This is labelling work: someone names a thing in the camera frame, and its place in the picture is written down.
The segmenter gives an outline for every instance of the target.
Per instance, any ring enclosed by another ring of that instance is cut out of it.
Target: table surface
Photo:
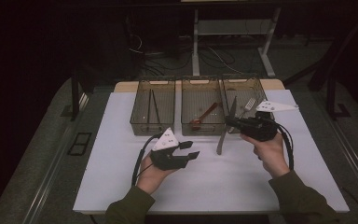
[[[282,87],[279,80],[262,80],[263,86]],[[131,186],[133,167],[148,137],[134,136],[130,116],[137,83],[117,84],[106,105],[100,130],[77,194],[74,210],[102,214],[120,200]],[[290,91],[265,88],[270,101],[295,105]],[[182,136],[181,94],[176,93],[174,132],[179,141],[193,141],[193,147],[175,155],[200,151],[185,169],[170,175],[153,194],[150,214],[269,214],[279,211],[278,200],[269,186],[269,174],[253,153],[253,146],[227,134],[223,154],[215,153],[219,136]],[[295,170],[306,185],[318,190],[338,212],[348,212],[337,184],[316,147],[299,110],[275,112],[277,122],[294,139]],[[156,143],[152,141],[147,151]]]

